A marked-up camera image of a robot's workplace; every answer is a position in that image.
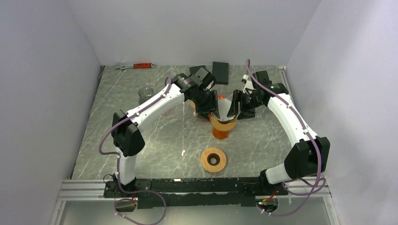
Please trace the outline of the white paper coffee filter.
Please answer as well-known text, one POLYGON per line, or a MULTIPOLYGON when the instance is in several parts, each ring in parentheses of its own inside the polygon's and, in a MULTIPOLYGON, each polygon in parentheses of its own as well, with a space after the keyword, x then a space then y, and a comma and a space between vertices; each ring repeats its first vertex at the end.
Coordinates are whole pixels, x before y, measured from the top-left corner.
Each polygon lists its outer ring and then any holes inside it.
POLYGON ((237 112, 229 113, 232 101, 227 98, 218 99, 218 113, 214 112, 213 116, 220 122, 228 122, 237 116, 237 112))

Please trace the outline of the orange glass carafe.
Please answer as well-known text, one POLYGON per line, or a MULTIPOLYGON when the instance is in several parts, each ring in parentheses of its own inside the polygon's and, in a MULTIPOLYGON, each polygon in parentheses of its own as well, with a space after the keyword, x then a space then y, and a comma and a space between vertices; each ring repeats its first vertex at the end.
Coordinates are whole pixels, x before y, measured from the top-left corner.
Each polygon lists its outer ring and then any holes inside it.
POLYGON ((212 135, 219 140, 223 140, 229 137, 230 135, 230 130, 228 131, 221 131, 216 129, 215 127, 212 128, 212 135))

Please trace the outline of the clear glass jar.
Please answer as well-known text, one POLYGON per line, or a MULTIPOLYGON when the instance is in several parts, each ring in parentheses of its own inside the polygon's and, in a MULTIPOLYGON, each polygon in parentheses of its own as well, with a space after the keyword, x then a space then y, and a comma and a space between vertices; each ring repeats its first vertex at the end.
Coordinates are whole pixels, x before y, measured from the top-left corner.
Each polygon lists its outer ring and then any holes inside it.
POLYGON ((154 90, 152 89, 151 86, 146 85, 139 89, 138 95, 139 95, 138 102, 141 105, 154 96, 154 90))

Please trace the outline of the clear glass ribbed dripper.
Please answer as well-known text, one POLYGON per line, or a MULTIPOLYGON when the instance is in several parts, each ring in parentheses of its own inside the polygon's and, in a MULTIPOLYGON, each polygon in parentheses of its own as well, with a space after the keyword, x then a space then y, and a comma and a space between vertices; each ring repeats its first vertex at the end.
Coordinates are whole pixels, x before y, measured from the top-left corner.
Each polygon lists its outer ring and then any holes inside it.
POLYGON ((225 107, 218 108, 218 117, 214 117, 211 114, 210 120, 221 123, 221 124, 228 124, 228 123, 237 121, 237 116, 236 117, 227 117, 228 110, 229 109, 225 108, 225 107))

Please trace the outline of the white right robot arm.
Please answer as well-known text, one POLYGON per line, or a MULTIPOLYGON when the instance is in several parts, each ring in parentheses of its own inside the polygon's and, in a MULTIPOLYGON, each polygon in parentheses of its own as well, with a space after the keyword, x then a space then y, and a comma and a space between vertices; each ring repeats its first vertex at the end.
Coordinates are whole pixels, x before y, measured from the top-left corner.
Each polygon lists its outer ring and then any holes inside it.
POLYGON ((324 172, 330 142, 307 125, 282 83, 269 83, 264 89, 256 85, 249 94, 234 90, 227 115, 236 115, 239 120, 253 118, 255 109, 262 105, 276 116, 292 149, 281 164, 260 173, 259 190, 269 195, 276 190, 278 183, 324 172))

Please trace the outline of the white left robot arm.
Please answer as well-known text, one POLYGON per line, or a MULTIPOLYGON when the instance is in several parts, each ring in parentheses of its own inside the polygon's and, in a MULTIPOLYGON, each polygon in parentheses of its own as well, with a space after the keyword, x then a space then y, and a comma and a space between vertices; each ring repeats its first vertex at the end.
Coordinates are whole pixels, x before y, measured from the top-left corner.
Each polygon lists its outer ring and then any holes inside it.
POLYGON ((217 111, 214 85, 214 75, 204 68, 191 75, 177 74, 173 78, 168 77, 166 86, 143 104, 114 114, 111 136, 119 160, 115 172, 118 193, 124 197, 134 193, 136 158, 145 147, 142 133, 161 115, 187 100, 195 104, 197 114, 207 116, 217 111))

